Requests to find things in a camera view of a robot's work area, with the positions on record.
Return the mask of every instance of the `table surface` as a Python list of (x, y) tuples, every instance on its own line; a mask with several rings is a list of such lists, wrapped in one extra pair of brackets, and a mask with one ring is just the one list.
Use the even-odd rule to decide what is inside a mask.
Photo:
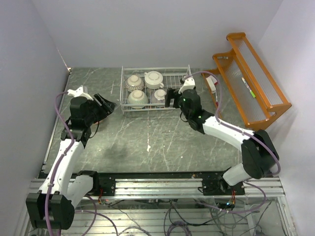
[[(201, 69), (192, 69), (192, 73)], [(203, 108), (211, 113), (215, 106), (201, 76), (194, 76)], [(119, 105), (121, 68), (73, 68), (67, 89), (88, 87), (89, 94), (99, 93), (117, 103), (113, 114), (103, 120), (97, 134), (88, 141), (74, 173), (80, 170), (98, 172), (173, 172), (223, 171), (241, 162), (240, 152), (230, 144), (202, 135), (180, 120), (179, 110), (128, 112)], [(244, 127), (236, 105), (224, 83), (221, 83), (225, 121)], [(61, 114), (70, 116), (71, 97), (66, 96)], [(51, 170), (58, 154), (63, 125), (58, 121), (53, 134), (45, 172)]]

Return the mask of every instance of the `rack wire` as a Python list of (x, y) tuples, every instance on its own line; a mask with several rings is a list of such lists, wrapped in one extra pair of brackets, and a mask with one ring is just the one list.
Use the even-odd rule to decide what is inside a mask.
[(164, 91), (168, 88), (180, 89), (182, 86), (180, 80), (185, 76), (191, 74), (190, 66), (186, 67), (151, 67), (151, 68), (124, 68), (122, 67), (122, 77), (121, 77), (121, 90), (120, 90), (120, 105), (124, 112), (140, 112), (140, 111), (163, 111), (163, 110), (173, 110), (173, 101), (171, 101), (170, 107), (165, 107), (164, 103), (151, 103), (151, 95), (157, 89), (150, 89), (146, 85), (142, 89), (146, 96), (148, 97), (147, 104), (128, 104), (128, 96), (130, 92), (126, 89), (125, 83), (131, 75), (136, 75), (140, 77), (144, 84), (144, 73), (150, 71), (157, 71), (163, 76)]

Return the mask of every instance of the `gray wall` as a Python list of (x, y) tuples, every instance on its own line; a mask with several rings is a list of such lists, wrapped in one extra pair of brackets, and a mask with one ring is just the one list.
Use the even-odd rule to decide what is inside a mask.
[(299, 235), (314, 235), (315, 1), (284, 0), (259, 47), (292, 107), (268, 128)]
[(259, 42), (282, 0), (33, 0), (70, 67), (211, 67), (244, 31)]
[(39, 173), (67, 68), (31, 0), (0, 1), (0, 235), (14, 235)]

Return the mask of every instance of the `bowl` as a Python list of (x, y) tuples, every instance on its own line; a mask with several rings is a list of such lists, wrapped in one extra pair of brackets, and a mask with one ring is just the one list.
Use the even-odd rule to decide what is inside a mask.
[(144, 80), (146, 82), (146, 86), (150, 89), (158, 89), (164, 87), (163, 76), (157, 71), (144, 73)]
[(144, 88), (144, 82), (140, 77), (136, 75), (131, 75), (125, 82), (125, 88), (129, 92), (142, 90)]
[[(143, 91), (132, 91), (128, 96), (128, 104), (148, 104), (148, 97)], [(145, 106), (136, 106), (132, 108), (141, 109), (143, 107)]]
[(166, 92), (162, 89), (158, 89), (151, 94), (151, 103), (165, 103)]

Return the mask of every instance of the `green marker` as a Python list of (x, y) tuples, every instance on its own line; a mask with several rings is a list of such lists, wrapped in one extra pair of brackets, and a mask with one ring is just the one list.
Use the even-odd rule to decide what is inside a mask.
[(245, 86), (248, 88), (248, 90), (250, 91), (251, 95), (253, 98), (256, 98), (255, 94), (253, 93), (253, 91), (251, 90), (250, 86), (247, 84), (246, 80), (242, 77), (243, 83), (245, 84)]

